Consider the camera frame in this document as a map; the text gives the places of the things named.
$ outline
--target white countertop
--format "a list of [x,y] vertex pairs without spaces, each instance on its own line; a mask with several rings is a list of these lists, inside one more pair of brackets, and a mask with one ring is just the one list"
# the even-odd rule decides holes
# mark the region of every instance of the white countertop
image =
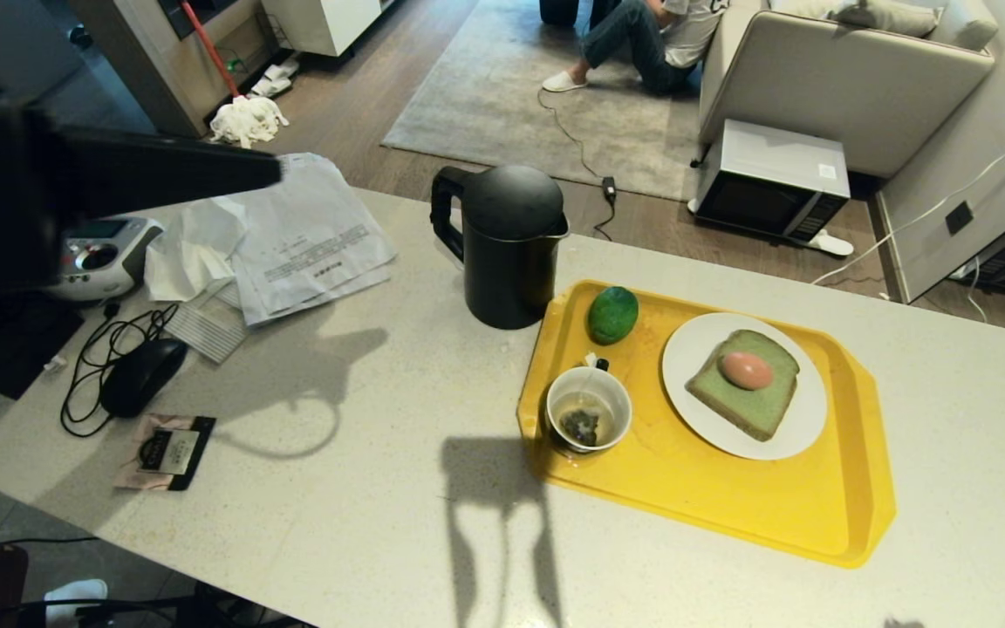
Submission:
[[[219,418],[187,492],[112,488],[133,421],[61,432],[67,373],[0,398],[0,490],[323,628],[1005,628],[1005,330],[561,243],[559,291],[595,278],[821,329],[876,377],[897,517],[849,572],[534,479],[515,409],[538,327],[472,318],[425,203],[360,196],[399,249],[391,281],[273,326],[222,366],[190,354],[152,403]],[[145,308],[136,297],[121,319]]]

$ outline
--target kettle handle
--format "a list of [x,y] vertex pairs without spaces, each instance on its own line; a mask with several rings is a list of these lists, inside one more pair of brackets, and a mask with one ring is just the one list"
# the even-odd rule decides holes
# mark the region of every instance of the kettle handle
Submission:
[[429,212],[429,221],[436,237],[444,242],[444,246],[447,246],[452,254],[457,255],[459,261],[463,261],[463,234],[451,223],[452,196],[459,198],[463,195],[464,182],[472,175],[473,172],[445,166],[433,177],[432,211]]

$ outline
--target white cable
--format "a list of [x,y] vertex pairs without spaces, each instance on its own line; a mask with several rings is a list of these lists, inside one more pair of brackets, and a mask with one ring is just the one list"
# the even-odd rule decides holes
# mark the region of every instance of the white cable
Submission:
[[941,200],[939,200],[939,202],[937,202],[937,204],[935,204],[935,206],[933,206],[932,208],[929,208],[929,211],[926,211],[925,214],[919,215],[914,220],[910,220],[910,222],[907,222],[906,225],[901,225],[900,227],[898,227],[896,229],[893,229],[892,231],[889,231],[889,233],[886,234],[882,239],[878,240],[877,242],[874,242],[874,245],[872,247],[870,247],[869,249],[866,249],[865,251],[863,251],[862,254],[858,255],[858,257],[856,257],[855,259],[852,259],[852,261],[849,261],[848,263],[844,263],[844,265],[842,265],[841,267],[837,267],[835,270],[829,271],[828,273],[825,273],[825,274],[821,274],[820,277],[817,277],[817,278],[813,279],[813,281],[812,281],[813,285],[814,286],[817,285],[817,283],[820,283],[821,281],[824,281],[824,279],[829,278],[833,274],[842,273],[844,270],[849,269],[849,267],[854,266],[855,263],[858,263],[862,258],[866,257],[866,255],[874,253],[874,251],[876,251],[878,247],[880,247],[881,245],[884,245],[884,243],[886,243],[886,240],[888,240],[889,238],[892,238],[893,235],[896,234],[896,232],[901,231],[902,229],[907,229],[909,227],[913,227],[914,225],[917,225],[918,222],[921,222],[925,218],[929,217],[930,214],[933,214],[933,212],[937,211],[938,209],[941,209],[941,207],[944,206],[945,202],[948,202],[950,198],[953,198],[953,196],[959,195],[959,194],[961,194],[961,192],[969,189],[972,186],[975,186],[975,184],[977,182],[979,182],[982,178],[984,178],[985,175],[987,175],[990,172],[990,169],[992,169],[992,168],[995,167],[995,164],[997,164],[998,162],[1001,162],[1004,159],[1005,159],[1005,154],[1002,154],[1001,156],[998,156],[998,159],[996,159],[993,162],[991,162],[990,164],[988,164],[988,167],[985,168],[981,172],[980,175],[976,175],[976,178],[973,179],[972,182],[969,182],[969,184],[967,184],[967,186],[962,187],[960,190],[957,190],[957,191],[953,192],[953,194],[945,196],[945,198],[942,198]]
[[976,289],[976,283],[980,281],[980,255],[976,256],[976,275],[972,278],[972,287],[969,287],[969,302],[975,306],[976,311],[984,318],[984,323],[988,322],[988,313],[984,311],[984,308],[980,307],[980,303],[976,302],[976,299],[972,298],[972,293]]

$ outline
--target black electric kettle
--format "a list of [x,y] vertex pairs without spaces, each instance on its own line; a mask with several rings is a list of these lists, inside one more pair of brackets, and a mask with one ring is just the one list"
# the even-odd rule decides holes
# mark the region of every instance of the black electric kettle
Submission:
[[[450,222],[459,199],[461,231]],[[487,326],[519,330],[546,317],[558,242],[569,234],[561,187],[544,172],[502,166],[479,174],[443,168],[433,178],[433,232],[463,261],[467,309]]]

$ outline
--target green bread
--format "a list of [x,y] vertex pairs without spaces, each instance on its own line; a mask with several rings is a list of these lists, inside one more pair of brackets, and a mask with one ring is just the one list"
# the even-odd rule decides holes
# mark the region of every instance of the green bread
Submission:
[[[727,381],[721,373],[721,361],[733,351],[758,355],[774,370],[774,381],[759,390],[745,390]],[[782,424],[786,408],[797,390],[797,374],[801,367],[793,355],[765,335],[739,330],[719,343],[700,373],[684,386],[703,405],[718,413],[747,436],[765,442],[774,438]]]

